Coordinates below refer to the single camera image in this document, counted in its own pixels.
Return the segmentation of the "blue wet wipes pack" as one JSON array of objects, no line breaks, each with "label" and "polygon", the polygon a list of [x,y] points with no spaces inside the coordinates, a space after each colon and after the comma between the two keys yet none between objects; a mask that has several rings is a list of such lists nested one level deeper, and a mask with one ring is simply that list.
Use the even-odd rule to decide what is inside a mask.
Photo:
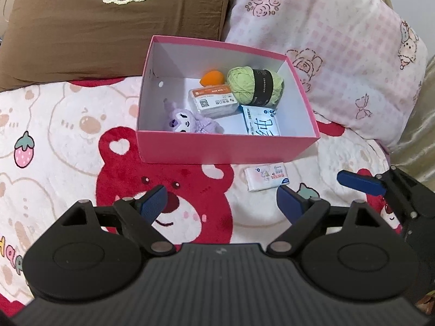
[{"label": "blue wet wipes pack", "polygon": [[274,109],[250,105],[242,105],[241,108],[249,135],[280,136]]}]

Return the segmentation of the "green yarn ball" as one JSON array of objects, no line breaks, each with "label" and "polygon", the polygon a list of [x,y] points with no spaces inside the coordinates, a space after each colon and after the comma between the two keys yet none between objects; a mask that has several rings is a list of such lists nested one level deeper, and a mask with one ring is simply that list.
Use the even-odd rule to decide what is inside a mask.
[{"label": "green yarn ball", "polygon": [[284,89],[284,80],[278,73],[250,66],[230,69],[226,81],[241,105],[275,108]]}]

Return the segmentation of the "purple plush toy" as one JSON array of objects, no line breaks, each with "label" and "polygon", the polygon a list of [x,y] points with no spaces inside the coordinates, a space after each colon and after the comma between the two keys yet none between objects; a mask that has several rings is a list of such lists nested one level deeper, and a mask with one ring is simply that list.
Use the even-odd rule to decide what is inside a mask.
[{"label": "purple plush toy", "polygon": [[166,118],[164,128],[173,133],[223,134],[216,120],[179,108],[176,103],[164,100]]}]

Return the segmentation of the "clear plastic box orange label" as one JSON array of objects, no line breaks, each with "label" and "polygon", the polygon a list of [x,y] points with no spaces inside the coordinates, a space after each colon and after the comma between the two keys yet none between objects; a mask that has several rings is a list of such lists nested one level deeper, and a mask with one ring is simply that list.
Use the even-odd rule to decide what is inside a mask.
[{"label": "clear plastic box orange label", "polygon": [[221,118],[237,111],[239,102],[228,85],[200,87],[189,91],[189,103],[195,114]]}]

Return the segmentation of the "pink cardboard box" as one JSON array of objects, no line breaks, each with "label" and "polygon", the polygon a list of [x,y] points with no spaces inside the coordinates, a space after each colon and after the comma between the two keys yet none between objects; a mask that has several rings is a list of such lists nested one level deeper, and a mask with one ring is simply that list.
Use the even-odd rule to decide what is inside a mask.
[{"label": "pink cardboard box", "polygon": [[[183,134],[165,129],[164,101],[190,108],[189,91],[208,71],[248,65],[284,80],[276,109],[277,136],[248,134],[242,110],[219,119],[224,133]],[[289,58],[233,43],[188,37],[152,37],[142,75],[136,126],[146,163],[255,164],[290,162],[320,138],[305,90]]]}]

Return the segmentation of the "orange makeup sponge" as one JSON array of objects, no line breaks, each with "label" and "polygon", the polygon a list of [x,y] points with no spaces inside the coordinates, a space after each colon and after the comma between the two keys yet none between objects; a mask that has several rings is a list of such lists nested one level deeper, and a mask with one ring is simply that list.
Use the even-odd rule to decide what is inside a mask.
[{"label": "orange makeup sponge", "polygon": [[222,72],[218,70],[209,71],[200,79],[200,84],[203,87],[223,85],[224,83],[225,76]]}]

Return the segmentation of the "small white tissue pack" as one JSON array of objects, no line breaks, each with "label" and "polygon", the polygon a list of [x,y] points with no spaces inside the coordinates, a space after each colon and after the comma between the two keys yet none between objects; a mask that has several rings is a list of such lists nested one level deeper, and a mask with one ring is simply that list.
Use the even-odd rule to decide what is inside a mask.
[{"label": "small white tissue pack", "polygon": [[284,163],[252,166],[246,168],[244,173],[250,192],[273,189],[289,183]]}]

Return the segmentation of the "white red bear blanket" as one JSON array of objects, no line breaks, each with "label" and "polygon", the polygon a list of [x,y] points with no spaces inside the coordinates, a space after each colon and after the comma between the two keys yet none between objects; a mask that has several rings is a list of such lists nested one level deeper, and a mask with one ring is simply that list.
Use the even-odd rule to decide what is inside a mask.
[{"label": "white red bear blanket", "polygon": [[242,165],[149,165],[139,156],[141,80],[33,85],[1,94],[1,310],[32,299],[25,252],[80,199],[99,206],[163,185],[154,227],[173,244],[269,244],[290,225],[276,191],[250,192]]}]

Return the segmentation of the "brown embroidered pillow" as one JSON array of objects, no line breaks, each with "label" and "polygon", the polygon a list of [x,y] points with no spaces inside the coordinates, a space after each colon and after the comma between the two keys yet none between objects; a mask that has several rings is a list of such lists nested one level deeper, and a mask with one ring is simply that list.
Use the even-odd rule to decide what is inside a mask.
[{"label": "brown embroidered pillow", "polygon": [[15,0],[1,89],[139,76],[155,35],[217,40],[229,0]]}]

